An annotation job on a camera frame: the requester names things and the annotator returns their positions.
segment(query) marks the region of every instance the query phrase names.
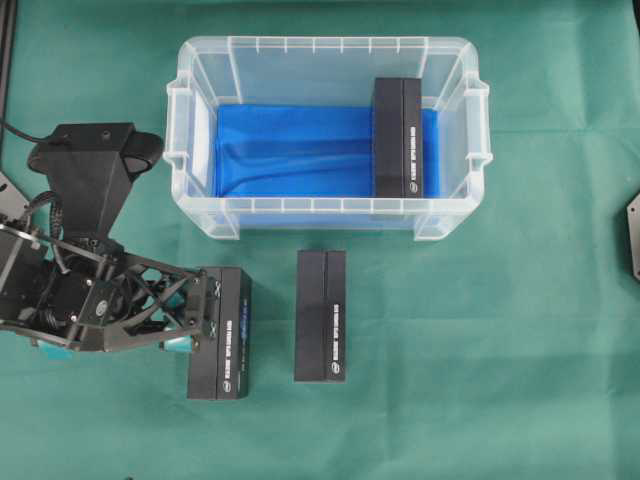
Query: robotic arm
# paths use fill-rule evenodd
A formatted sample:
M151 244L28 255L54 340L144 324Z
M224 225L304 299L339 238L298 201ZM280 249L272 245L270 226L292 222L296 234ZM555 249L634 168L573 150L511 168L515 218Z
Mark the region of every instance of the robotic arm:
M19 217L0 218L0 330L73 351L180 341L191 351L189 398L239 398L247 393L249 278L237 268L166 265L108 237L162 149L131 123L59 125L38 142L28 165L51 190ZM45 235L32 217L47 204ZM221 310L230 312L222 334Z

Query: blue cloth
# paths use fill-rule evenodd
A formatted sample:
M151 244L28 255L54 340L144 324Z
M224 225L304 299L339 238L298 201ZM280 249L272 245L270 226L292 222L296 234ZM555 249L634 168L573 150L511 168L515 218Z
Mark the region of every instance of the blue cloth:
M425 152L436 152L425 154L425 166L437 170L437 115L424 112ZM369 107L222 105L214 195L371 197L371 119ZM433 196L438 176L427 177Z

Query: black cable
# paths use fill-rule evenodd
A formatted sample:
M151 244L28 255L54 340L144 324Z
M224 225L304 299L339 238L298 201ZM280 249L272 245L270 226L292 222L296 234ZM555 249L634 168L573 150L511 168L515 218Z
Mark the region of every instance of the black cable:
M28 133L24 133L22 130L17 129L2 117L0 117L0 126L13 133L16 137L20 137L27 142L43 143L45 145L66 145L69 143L69 140L67 140L66 138L56 138L52 137L51 135L48 135L44 138L34 137L32 135L29 135Z

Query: black metal frame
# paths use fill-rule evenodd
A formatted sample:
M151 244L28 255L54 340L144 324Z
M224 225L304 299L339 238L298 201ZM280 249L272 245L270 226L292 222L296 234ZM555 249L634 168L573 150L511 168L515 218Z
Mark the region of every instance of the black metal frame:
M7 90L9 88L11 52L17 10L17 0L0 0L0 117L3 118L6 110ZM0 129L0 150L2 149L2 139L3 129Z

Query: table surface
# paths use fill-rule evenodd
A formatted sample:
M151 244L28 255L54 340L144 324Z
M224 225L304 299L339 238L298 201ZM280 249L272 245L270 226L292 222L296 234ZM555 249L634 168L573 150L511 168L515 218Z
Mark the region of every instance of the table surface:
M640 285L625 205L640 189L631 0L212 4L21 0L7 118L133 121L164 134L165 85L195 35L451 35L491 86L486 196L450 237L243 232L216 242L164 162L112 236L254 279L251 394L185 399L187 358L149 347L52 361L0 335L11 479L640 477ZM31 145L3 170L29 195ZM348 382L293 383L296 251L348 254Z

